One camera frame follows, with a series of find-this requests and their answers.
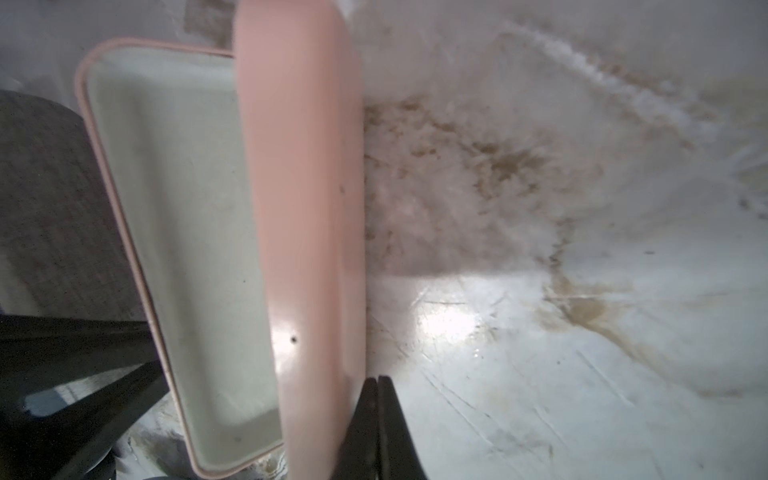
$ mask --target brown stain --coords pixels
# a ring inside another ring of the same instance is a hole
[[[368,131],[368,127],[375,127],[382,123],[383,108],[381,104],[368,104],[363,108],[363,131]]]
[[[424,109],[421,97],[408,97],[401,101],[398,106],[400,106],[400,108],[405,111],[417,111]]]
[[[542,329],[548,332],[560,333],[571,328],[571,325],[565,322],[560,315],[552,315],[552,312],[543,308],[537,308],[533,318]]]
[[[482,142],[474,142],[472,144],[472,147],[480,153],[487,154],[487,155],[493,155],[498,152],[499,146],[498,144],[484,144]]]
[[[434,128],[437,128],[440,131],[444,131],[447,134],[454,134],[454,133],[456,133],[456,124],[453,123],[452,121],[440,122],[440,121],[435,121],[435,120],[430,119],[429,123],[432,124],[432,126]]]
[[[187,0],[184,31],[201,35],[218,48],[232,47],[235,4],[226,0]]]
[[[549,159],[529,149],[515,150],[511,145],[501,144],[475,142],[472,144],[471,153],[477,155],[477,152],[488,155],[488,158],[471,166],[478,175],[475,189],[486,200],[498,196],[503,189],[502,184],[513,177],[519,177],[526,185],[526,188],[518,194],[520,197],[539,191],[539,170],[549,162]]]
[[[565,247],[573,241],[574,221],[570,218],[560,220],[558,229],[560,241],[554,245],[554,252],[549,257],[548,270],[551,282],[545,289],[544,300],[560,311],[561,318],[569,326],[597,333],[621,349],[624,355],[648,366],[661,376],[655,368],[657,362],[644,349],[628,339],[621,328],[615,324],[625,307],[608,305],[601,298],[605,293],[626,289],[615,289],[603,284],[577,285],[563,274],[562,256]]]

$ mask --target white floor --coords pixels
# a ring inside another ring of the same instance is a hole
[[[0,85],[73,108],[98,41],[225,45],[227,5],[8,2]],[[766,7],[342,7],[366,77],[368,369],[430,478],[767,477]],[[152,440],[177,427],[170,402],[144,417],[133,478],[184,470]]]

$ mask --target black object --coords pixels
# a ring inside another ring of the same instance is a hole
[[[30,393],[142,363],[52,415],[19,408]],[[144,322],[0,316],[0,460],[10,469],[0,477],[79,480],[91,471],[110,478],[114,458],[103,455],[167,392]]]
[[[426,480],[395,386],[388,376],[362,385],[331,480]]]

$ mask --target dark spot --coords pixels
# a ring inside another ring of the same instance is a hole
[[[521,168],[536,168],[546,163],[546,159],[538,157],[529,150],[505,154],[490,160],[493,181],[500,184],[520,172]]]
[[[493,155],[496,152],[498,152],[498,145],[497,144],[483,144],[482,142],[476,141],[472,144],[474,148],[479,150],[483,154],[487,155]]]
[[[378,159],[378,158],[376,158],[376,157],[371,157],[371,156],[370,156],[370,155],[368,155],[368,154],[364,154],[364,155],[362,156],[362,158],[363,158],[364,160],[368,160],[368,161],[370,162],[370,164],[371,164],[371,165],[372,165],[374,168],[380,168],[382,165],[384,165],[384,162],[382,162],[381,160],[379,160],[379,159]]]
[[[400,102],[400,108],[407,111],[415,111],[422,107],[418,97],[409,97]]]
[[[536,192],[538,192],[538,184],[535,182],[530,183],[528,184],[528,188],[525,190],[525,192],[523,192],[523,196],[528,194],[535,194]]]
[[[382,106],[379,104],[366,105],[363,110],[363,130],[368,130],[369,126],[376,126],[382,123]]]
[[[432,122],[432,126],[437,128],[438,130],[442,130],[445,133],[453,134],[456,132],[456,124],[453,122],[447,122],[447,123],[441,123],[441,122]]]

